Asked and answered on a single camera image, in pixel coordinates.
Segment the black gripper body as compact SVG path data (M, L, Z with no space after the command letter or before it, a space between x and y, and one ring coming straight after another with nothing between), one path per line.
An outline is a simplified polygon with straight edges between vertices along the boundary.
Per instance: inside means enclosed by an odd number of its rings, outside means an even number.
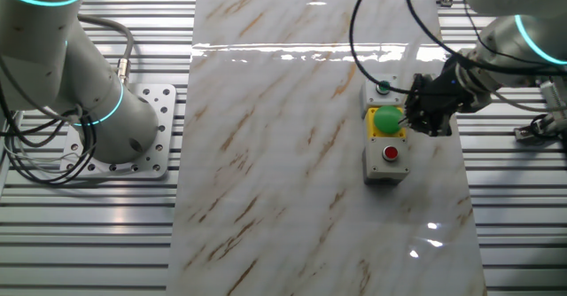
M405 115L420 116L413 126L444 125L454 113L473 113L474 95L457 78L456 57L449 58L437 77L414 74L411 94L405 102Z

